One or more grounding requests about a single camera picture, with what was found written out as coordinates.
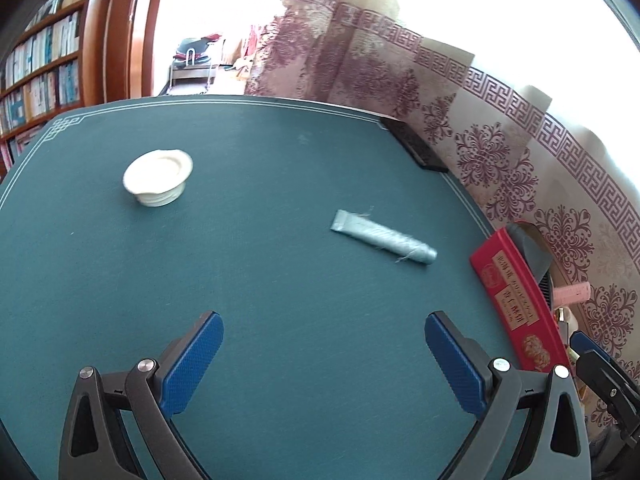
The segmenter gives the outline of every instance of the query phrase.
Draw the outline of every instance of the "red cardboard box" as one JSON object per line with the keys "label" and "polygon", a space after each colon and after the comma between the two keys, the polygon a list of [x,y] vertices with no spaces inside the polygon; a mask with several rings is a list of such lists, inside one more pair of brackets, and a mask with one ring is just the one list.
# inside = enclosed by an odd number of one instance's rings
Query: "red cardboard box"
{"label": "red cardboard box", "polygon": [[571,370],[558,325],[506,229],[496,231],[470,260],[494,302],[520,367],[549,372],[564,365]]}

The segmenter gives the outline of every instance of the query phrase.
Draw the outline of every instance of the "table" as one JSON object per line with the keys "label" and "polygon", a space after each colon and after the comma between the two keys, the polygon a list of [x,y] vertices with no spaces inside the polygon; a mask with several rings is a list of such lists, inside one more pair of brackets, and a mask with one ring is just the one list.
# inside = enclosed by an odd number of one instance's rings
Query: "table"
{"label": "table", "polygon": [[[194,162],[184,194],[137,204],[128,164],[175,148]],[[208,309],[225,340],[174,422],[219,479],[437,478],[474,420],[424,343],[425,317],[445,310],[514,358],[468,262],[489,232],[481,213],[371,114],[250,96],[75,110],[0,192],[0,418],[41,479],[56,478],[78,370],[157,357]],[[331,232],[339,208],[438,259],[397,262]]]}

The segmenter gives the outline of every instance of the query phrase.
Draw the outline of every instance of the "patterned curtain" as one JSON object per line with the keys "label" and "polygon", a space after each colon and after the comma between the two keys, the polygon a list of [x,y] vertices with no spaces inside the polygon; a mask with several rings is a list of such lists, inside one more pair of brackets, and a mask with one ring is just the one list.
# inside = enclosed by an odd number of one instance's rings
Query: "patterned curtain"
{"label": "patterned curtain", "polygon": [[[472,66],[473,54],[396,21],[396,0],[283,0],[260,40],[246,92],[330,102],[406,121],[434,147],[494,227],[535,226],[556,282],[589,280],[573,308],[588,332],[640,380],[640,197],[599,139]],[[591,434],[611,423],[586,399]]]}

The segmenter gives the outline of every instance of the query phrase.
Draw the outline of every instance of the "wooden door frame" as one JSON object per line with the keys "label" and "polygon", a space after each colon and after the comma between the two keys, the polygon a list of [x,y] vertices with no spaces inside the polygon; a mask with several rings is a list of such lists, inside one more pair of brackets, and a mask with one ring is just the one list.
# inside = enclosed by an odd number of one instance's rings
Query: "wooden door frame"
{"label": "wooden door frame", "polygon": [[111,0],[105,36],[105,101],[151,96],[160,0]]}

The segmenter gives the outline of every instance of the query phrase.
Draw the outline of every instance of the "white bowl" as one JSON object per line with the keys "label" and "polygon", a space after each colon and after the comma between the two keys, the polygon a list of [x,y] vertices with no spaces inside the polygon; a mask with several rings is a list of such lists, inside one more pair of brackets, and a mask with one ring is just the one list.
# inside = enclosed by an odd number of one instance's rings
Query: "white bowl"
{"label": "white bowl", "polygon": [[191,157],[181,150],[155,150],[134,160],[122,183],[142,205],[158,207],[173,202],[184,191],[193,169]]}

